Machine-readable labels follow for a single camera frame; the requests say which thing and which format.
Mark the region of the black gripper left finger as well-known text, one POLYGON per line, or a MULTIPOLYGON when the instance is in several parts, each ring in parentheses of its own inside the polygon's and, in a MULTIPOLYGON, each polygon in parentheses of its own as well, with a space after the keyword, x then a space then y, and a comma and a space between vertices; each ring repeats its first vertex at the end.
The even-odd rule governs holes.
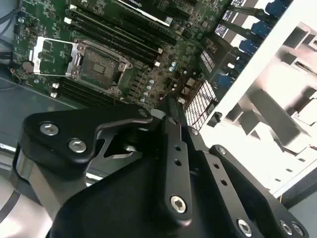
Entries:
POLYGON ((173 220, 190 220, 192 197, 182 105, 166 96, 151 111, 130 104, 37 113, 22 124, 14 158, 15 187, 32 188, 54 219, 62 206, 84 190, 89 167, 114 159, 159 159, 158 206, 173 220))

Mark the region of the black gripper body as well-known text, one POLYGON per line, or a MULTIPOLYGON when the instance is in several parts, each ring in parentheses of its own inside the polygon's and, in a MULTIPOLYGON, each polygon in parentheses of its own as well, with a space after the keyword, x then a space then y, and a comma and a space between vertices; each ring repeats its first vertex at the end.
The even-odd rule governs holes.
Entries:
POLYGON ((215 238, 203 211, 198 169, 183 130, 162 136, 156 155, 129 164, 70 198, 51 228, 53 238, 215 238))

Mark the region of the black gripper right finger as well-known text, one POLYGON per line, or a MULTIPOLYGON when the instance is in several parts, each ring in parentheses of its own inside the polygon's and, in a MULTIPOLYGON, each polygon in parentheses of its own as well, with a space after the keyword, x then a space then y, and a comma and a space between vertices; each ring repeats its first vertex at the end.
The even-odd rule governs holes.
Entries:
POLYGON ((188 126, 181 103, 177 116, 189 146, 191 165, 198 169, 203 209, 216 222, 216 238, 308 238, 309 232, 224 147, 208 148, 198 131, 188 126))

